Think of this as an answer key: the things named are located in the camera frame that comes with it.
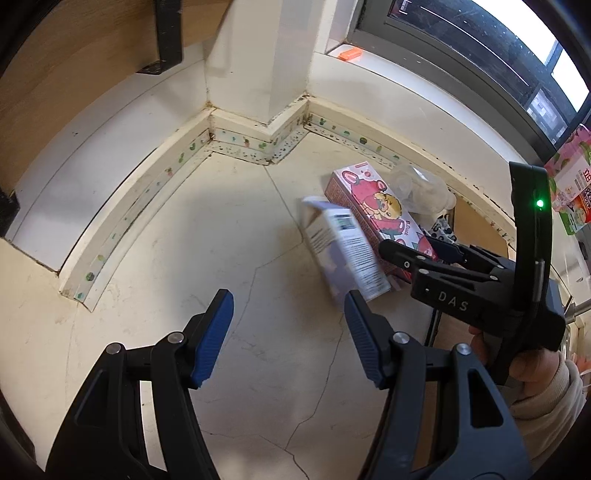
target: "metal screw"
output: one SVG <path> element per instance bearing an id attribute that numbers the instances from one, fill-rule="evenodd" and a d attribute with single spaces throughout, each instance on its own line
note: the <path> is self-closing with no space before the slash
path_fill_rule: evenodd
<path id="1" fill-rule="evenodd" d="M 405 344 L 408 343 L 410 341 L 410 337 L 408 336 L 407 333 L 404 332 L 396 332 L 394 334 L 394 341 L 396 343 L 401 343 L 401 344 Z"/>
<path id="2" fill-rule="evenodd" d="M 456 345 L 456 350 L 460 355 L 470 355 L 472 353 L 472 349 L 467 343 L 458 343 Z"/>
<path id="3" fill-rule="evenodd" d="M 173 332 L 167 337 L 169 343 L 181 343 L 184 340 L 184 335 L 181 332 Z"/>
<path id="4" fill-rule="evenodd" d="M 120 343 L 110 343 L 109 345 L 107 345 L 106 352 L 109 355 L 114 355 L 116 353 L 119 353 L 120 351 L 121 351 L 121 344 Z"/>

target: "window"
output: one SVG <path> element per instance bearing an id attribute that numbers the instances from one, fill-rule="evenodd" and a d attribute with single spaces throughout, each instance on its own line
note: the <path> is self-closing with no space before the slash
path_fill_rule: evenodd
<path id="1" fill-rule="evenodd" d="M 530 163 L 545 163 L 589 117 L 581 74 L 522 0 L 366 0 L 349 40 L 446 89 Z"/>

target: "beige sleeve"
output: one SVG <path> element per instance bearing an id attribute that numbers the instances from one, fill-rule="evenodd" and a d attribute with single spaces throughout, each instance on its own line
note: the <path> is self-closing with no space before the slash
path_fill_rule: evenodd
<path id="1" fill-rule="evenodd" d="M 583 381 L 576 365 L 561 359 L 548 388 L 511 406 L 534 469 L 556 450 L 584 404 Z"/>

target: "orange eraser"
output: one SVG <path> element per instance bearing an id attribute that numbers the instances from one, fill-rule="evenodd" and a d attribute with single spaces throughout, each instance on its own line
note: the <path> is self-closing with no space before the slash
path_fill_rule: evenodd
<path id="1" fill-rule="evenodd" d="M 345 50 L 345 51 L 342 51 L 341 53 L 339 53 L 339 56 L 337 58 L 344 60 L 344 61 L 349 61 L 349 60 L 356 59 L 357 57 L 360 57 L 362 53 L 363 53 L 363 50 L 361 50 L 361 48 L 353 47 L 350 50 Z"/>

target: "snack package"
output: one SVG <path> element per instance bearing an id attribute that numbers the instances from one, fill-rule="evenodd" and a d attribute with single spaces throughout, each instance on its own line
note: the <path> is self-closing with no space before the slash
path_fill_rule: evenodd
<path id="1" fill-rule="evenodd" d="M 552 208 L 559 212 L 591 185 L 591 132 L 579 125 L 544 165 Z"/>
<path id="2" fill-rule="evenodd" d="M 577 195 L 559 213 L 568 235 L 574 235 L 585 224 L 591 222 L 591 187 L 585 189 L 581 195 Z"/>
<path id="3" fill-rule="evenodd" d="M 427 237 L 369 163 L 335 170 L 324 194 L 332 203 L 351 209 L 376 253 L 382 240 L 391 239 L 437 259 Z M 379 262 L 387 274 L 410 282 L 409 273 Z"/>
<path id="4" fill-rule="evenodd" d="M 341 310 L 351 290 L 359 290 L 366 301 L 390 290 L 351 210 L 333 205 L 324 197 L 305 197 L 300 207 L 306 240 Z"/>

